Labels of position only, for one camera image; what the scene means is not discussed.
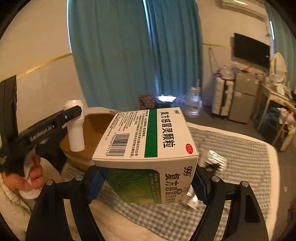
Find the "person's left hand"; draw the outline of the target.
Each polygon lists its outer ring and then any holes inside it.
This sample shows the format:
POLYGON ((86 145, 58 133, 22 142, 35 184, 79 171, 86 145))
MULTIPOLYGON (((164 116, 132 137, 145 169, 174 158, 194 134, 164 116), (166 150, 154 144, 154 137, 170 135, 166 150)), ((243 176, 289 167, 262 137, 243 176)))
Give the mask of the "person's left hand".
POLYGON ((30 158, 29 163, 31 164, 31 167, 27 175, 24 177, 8 171, 1 173, 4 185, 15 194, 19 194, 19 191, 41 191, 44 186, 45 181, 41 158, 36 153, 28 155, 28 157, 30 158))

